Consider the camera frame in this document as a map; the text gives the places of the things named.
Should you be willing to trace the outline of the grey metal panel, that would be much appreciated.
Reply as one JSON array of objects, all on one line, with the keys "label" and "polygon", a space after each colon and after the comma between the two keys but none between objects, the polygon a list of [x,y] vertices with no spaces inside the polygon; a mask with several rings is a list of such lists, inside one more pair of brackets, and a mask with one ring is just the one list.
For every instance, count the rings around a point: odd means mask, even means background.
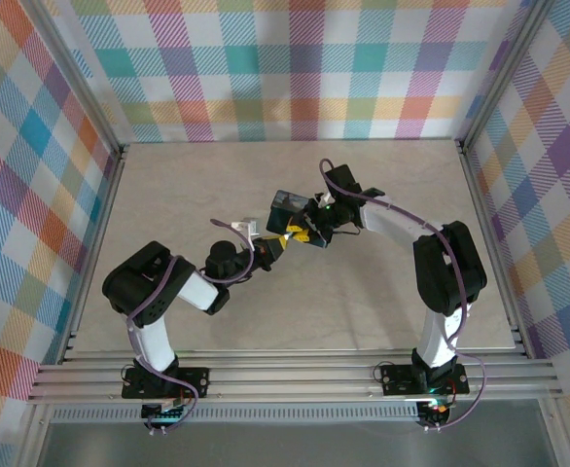
[{"label": "grey metal panel", "polygon": [[55,424],[37,467],[558,467],[535,431],[406,432],[397,423],[198,423],[165,437],[140,424]]}]

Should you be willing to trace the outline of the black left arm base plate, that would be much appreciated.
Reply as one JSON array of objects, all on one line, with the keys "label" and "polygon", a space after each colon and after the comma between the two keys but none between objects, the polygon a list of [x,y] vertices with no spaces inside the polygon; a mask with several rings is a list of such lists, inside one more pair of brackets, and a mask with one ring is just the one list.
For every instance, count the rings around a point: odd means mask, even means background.
[{"label": "black left arm base plate", "polygon": [[164,377],[144,369],[140,365],[127,366],[122,370],[123,399],[176,399],[207,395],[209,369],[205,367],[179,367],[172,365],[163,372]]}]

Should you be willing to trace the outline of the aluminium frame post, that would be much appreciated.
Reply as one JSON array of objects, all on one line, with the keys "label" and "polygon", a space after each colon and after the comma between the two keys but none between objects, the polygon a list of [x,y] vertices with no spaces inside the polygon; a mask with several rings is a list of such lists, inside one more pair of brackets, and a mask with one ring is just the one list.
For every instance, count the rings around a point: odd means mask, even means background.
[{"label": "aluminium frame post", "polygon": [[459,154],[468,155],[480,137],[554,3],[555,0],[520,0],[454,138]]},{"label": "aluminium frame post", "polygon": [[43,4],[43,0],[18,0],[18,2],[41,35],[43,42],[57,63],[57,67],[83,105],[94,128],[103,137],[114,158],[121,160],[124,156],[125,145],[120,142],[112,129],[84,74],[57,29],[53,17]]}]

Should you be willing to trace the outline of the aluminium mounting rail beam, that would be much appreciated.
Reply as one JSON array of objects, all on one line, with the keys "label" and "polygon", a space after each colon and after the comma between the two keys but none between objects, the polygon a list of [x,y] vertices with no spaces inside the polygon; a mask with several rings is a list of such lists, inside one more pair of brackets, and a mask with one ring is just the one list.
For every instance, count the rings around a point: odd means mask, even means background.
[{"label": "aluminium mounting rail beam", "polygon": [[[207,401],[363,402],[379,401],[379,363],[407,364],[406,349],[192,350],[182,351],[184,367],[207,367]],[[31,404],[119,403],[127,351],[70,350],[59,365],[39,369]],[[560,380],[551,361],[530,359],[521,347],[492,349],[463,362],[469,397],[486,400],[559,397]]]}]

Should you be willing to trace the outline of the aluminium side rail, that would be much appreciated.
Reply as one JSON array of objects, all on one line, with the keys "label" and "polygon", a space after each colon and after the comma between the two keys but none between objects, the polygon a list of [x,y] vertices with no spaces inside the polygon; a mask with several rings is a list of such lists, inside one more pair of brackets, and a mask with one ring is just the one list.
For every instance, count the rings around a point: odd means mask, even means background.
[{"label": "aluminium side rail", "polygon": [[515,341],[522,345],[522,354],[524,357],[533,358],[533,348],[529,341],[529,337],[525,333],[526,328],[524,327],[522,317],[519,313],[516,294],[506,271],[501,248],[496,238],[492,222],[488,216],[488,209],[485,203],[483,191],[464,145],[460,141],[457,141],[455,145],[481,227],[483,240],[490,259],[497,288],[500,292],[501,300],[508,322],[511,326],[512,333],[517,335]]},{"label": "aluminium side rail", "polygon": [[125,160],[130,149],[129,144],[122,144],[114,153],[111,178],[108,187],[104,193],[105,197],[102,201],[100,215],[95,224],[96,230],[93,235],[93,243],[89,249],[85,262],[85,270],[81,274],[79,289],[75,303],[72,305],[68,315],[66,327],[59,340],[59,347],[53,362],[61,365],[65,360],[65,354],[68,349],[72,348],[70,343],[76,336],[80,328],[82,316],[85,310],[86,301],[89,295],[89,289],[92,284],[96,263],[101,251],[104,235],[109,223],[112,207],[119,189],[123,171],[125,168]]}]

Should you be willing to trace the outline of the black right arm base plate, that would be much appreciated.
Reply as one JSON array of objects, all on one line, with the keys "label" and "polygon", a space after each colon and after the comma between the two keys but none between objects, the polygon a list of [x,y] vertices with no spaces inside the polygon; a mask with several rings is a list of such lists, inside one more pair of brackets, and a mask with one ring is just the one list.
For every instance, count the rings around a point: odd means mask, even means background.
[{"label": "black right arm base plate", "polygon": [[432,371],[415,365],[382,365],[379,371],[384,396],[470,393],[466,370],[461,364],[449,363]]}]

